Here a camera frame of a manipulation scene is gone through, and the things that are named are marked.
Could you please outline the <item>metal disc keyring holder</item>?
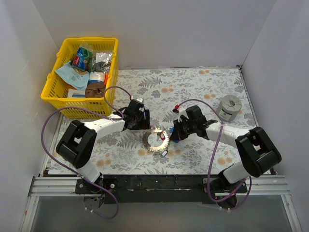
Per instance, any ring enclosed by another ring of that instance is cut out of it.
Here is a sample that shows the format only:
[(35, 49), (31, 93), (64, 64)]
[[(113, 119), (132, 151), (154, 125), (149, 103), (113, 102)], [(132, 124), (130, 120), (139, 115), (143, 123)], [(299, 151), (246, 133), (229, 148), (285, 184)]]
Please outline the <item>metal disc keyring holder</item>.
[[(166, 141), (157, 141), (157, 132), (164, 131), (167, 136)], [(142, 136), (142, 146), (146, 151), (152, 153), (162, 153), (164, 150), (167, 150), (169, 146), (169, 135), (163, 129), (155, 128), (151, 130), (146, 130)]]

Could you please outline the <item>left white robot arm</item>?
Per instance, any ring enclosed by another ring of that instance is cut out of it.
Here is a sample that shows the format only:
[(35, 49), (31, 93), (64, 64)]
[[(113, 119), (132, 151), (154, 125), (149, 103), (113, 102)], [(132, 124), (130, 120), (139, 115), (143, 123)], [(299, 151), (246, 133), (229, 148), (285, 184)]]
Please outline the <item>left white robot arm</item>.
[(85, 123), (72, 121), (57, 144), (56, 152), (75, 168), (78, 175), (87, 179), (86, 187), (90, 192), (98, 193), (103, 187), (99, 179), (101, 173), (90, 161), (96, 139), (115, 132), (150, 128), (150, 111), (142, 102), (132, 99), (127, 107), (102, 119)]

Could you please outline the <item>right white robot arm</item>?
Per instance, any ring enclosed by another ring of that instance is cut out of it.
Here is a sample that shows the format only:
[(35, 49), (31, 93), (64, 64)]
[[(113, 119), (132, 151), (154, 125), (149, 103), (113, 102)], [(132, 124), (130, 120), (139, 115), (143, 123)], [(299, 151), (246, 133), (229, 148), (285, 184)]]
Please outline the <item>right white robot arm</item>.
[(260, 177), (282, 161), (280, 152), (261, 127), (245, 130), (223, 125), (216, 120), (207, 120), (197, 105), (185, 110), (175, 106), (173, 112), (178, 118), (173, 122), (171, 140), (181, 141), (196, 134), (208, 141), (232, 146), (239, 152), (240, 162), (219, 172), (216, 179), (207, 180), (209, 191), (229, 192), (242, 180)]

